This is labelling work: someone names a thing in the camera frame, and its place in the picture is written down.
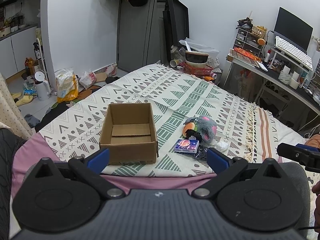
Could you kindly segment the person right hand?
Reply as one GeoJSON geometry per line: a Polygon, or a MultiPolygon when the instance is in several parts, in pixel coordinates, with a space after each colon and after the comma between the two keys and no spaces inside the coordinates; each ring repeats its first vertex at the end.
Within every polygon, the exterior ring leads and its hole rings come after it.
{"type": "Polygon", "coordinates": [[[320,226],[320,181],[316,185],[313,186],[312,192],[317,195],[315,201],[315,210],[314,210],[314,217],[315,217],[315,231],[319,233],[319,226],[320,226]]]}

